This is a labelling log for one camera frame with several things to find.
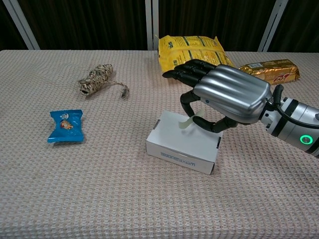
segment blue snack packet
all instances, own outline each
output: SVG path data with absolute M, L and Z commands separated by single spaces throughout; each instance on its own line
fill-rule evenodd
M 84 135 L 81 129 L 81 110 L 52 111 L 51 117 L 56 123 L 55 130 L 48 138 L 53 142 L 82 142 Z

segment background wall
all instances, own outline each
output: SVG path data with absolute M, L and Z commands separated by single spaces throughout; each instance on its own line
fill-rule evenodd
M 27 49 L 23 38 L 2 1 L 0 1 L 0 29 L 0 50 Z
M 2 1 L 0 50 L 27 49 Z M 280 0 L 158 0 L 158 14 L 157 0 L 6 1 L 19 3 L 40 49 L 147 50 L 158 15 L 159 37 L 217 36 L 226 51 L 257 51 Z M 319 52 L 318 22 L 317 0 L 288 0 L 268 51 Z

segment robotic hand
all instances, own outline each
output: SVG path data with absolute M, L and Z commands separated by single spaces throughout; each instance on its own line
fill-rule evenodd
M 176 66 L 163 77 L 193 87 L 180 96 L 188 116 L 194 115 L 190 106 L 194 101 L 202 101 L 225 115 L 218 122 L 193 117 L 201 128 L 219 133 L 239 123 L 260 120 L 272 136 L 319 158 L 319 110 L 291 98 L 281 100 L 282 85 L 271 93 L 266 81 L 227 65 L 214 66 L 197 59 Z

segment white cardboard box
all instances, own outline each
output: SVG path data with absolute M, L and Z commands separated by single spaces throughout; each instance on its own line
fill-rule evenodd
M 151 156 L 211 174 L 223 133 L 212 133 L 192 123 L 180 129 L 178 122 L 189 117 L 164 111 L 146 140 Z

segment twine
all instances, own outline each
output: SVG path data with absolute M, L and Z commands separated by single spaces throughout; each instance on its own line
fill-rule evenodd
M 130 89 L 122 82 L 116 82 L 110 80 L 110 76 L 113 72 L 113 66 L 111 64 L 98 65 L 94 70 L 90 71 L 89 75 L 79 80 L 80 92 L 85 95 L 92 95 L 101 89 L 105 84 L 107 85 L 121 85 L 123 91 L 121 98 L 125 99 L 129 96 Z

